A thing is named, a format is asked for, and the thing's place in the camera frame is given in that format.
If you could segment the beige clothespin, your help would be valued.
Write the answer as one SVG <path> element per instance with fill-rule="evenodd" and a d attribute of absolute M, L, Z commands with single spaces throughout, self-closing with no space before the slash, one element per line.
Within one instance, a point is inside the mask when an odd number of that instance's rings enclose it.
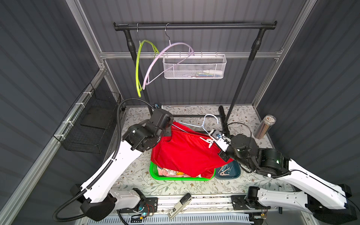
<path fill-rule="evenodd" d="M 230 168 L 227 168 L 226 170 L 221 170 L 219 172 L 219 176 L 229 176 L 230 175 Z"/>

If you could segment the red shorts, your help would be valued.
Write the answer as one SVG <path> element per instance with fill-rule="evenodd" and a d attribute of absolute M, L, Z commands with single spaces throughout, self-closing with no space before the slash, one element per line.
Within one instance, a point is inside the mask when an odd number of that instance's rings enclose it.
<path fill-rule="evenodd" d="M 201 176 L 210 179 L 215 169 L 233 162 L 224 161 L 216 144 L 207 142 L 210 137 L 198 133 L 181 123 L 173 122 L 171 136 L 164 136 L 151 151 L 151 162 L 155 165 L 192 178 Z"/>

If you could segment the light blue wire hanger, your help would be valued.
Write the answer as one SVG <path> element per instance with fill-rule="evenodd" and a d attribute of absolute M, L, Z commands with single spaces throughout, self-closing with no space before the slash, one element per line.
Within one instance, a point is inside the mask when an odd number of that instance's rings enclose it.
<path fill-rule="evenodd" d="M 194 128 L 196 131 L 209 134 L 212 128 L 217 128 L 220 124 L 219 116 L 214 114 L 176 114 L 174 119 L 181 125 L 187 126 L 189 128 Z"/>

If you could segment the pink tie-dye shorts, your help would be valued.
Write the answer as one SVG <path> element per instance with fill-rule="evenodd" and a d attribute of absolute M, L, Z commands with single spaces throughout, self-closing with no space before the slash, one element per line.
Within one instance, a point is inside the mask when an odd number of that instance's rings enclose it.
<path fill-rule="evenodd" d="M 158 172 L 159 176 L 165 176 L 165 177 L 182 177 L 183 176 L 183 174 L 178 171 L 161 168 L 161 167 L 157 167 L 157 172 Z"/>

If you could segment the green plastic hanger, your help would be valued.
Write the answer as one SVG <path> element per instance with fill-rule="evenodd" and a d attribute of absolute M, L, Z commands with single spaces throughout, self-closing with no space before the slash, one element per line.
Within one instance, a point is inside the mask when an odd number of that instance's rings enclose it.
<path fill-rule="evenodd" d="M 138 35 L 138 31 L 139 31 L 139 28 L 138 28 L 138 25 L 139 23 L 137 23 L 136 25 L 136 31 L 137 31 L 137 35 Z M 142 88 L 142 84 L 140 82 L 140 56 L 141 56 L 141 51 L 142 51 L 142 48 L 143 48 L 143 45 L 145 43 L 148 43 L 149 45 L 152 46 L 152 49 L 153 49 L 153 52 L 154 52 L 154 57 L 156 57 L 157 55 L 159 55 L 159 50 L 158 48 L 149 40 L 143 40 L 143 41 L 140 41 L 140 38 L 138 37 L 138 40 L 139 40 L 139 48 L 138 48 L 138 52 L 136 54 L 136 63 L 135 63 L 135 66 L 136 66 L 136 90 L 137 90 L 137 94 L 139 97 L 141 97 L 141 92 L 143 90 Z"/>

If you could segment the comic print shorts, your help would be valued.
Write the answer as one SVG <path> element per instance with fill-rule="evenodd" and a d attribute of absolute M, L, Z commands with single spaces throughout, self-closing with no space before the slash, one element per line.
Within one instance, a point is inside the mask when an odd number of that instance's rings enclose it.
<path fill-rule="evenodd" d="M 164 176 L 168 176 L 168 177 L 177 177 L 177 178 L 191 178 L 191 176 L 183 173 L 183 172 L 179 172 L 179 171 L 175 171 L 175 170 L 170 170 L 170 169 L 165 169 L 164 172 Z"/>

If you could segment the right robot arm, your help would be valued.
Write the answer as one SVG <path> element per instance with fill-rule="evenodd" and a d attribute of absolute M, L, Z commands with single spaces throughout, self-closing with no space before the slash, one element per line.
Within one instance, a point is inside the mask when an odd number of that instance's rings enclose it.
<path fill-rule="evenodd" d="M 352 193 L 348 185 L 327 182 L 278 150 L 259 148 L 254 138 L 236 135 L 229 139 L 218 132 L 211 138 L 220 148 L 222 159 L 233 159 L 251 173 L 285 181 L 295 187 L 293 192 L 281 192 L 250 186 L 240 201 L 250 209 L 296 209 L 331 225 L 357 220 L 358 210 L 349 201 Z"/>

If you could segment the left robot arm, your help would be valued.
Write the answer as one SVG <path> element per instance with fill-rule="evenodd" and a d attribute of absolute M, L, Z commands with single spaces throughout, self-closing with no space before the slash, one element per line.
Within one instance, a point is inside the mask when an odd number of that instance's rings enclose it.
<path fill-rule="evenodd" d="M 130 191 L 123 196 L 112 190 L 113 184 L 145 151 L 154 148 L 166 130 L 173 123 L 173 115 L 161 108 L 152 108 L 151 118 L 132 125 L 122 133 L 120 111 L 126 101 L 118 104 L 116 113 L 117 144 L 112 155 L 104 164 L 80 186 L 73 186 L 73 197 L 59 206 L 52 215 L 56 222 L 70 222 L 84 217 L 100 221 L 114 210 L 135 208 L 141 200 L 138 192 Z M 81 215 L 59 217 L 59 213 L 71 203 L 81 203 Z"/>

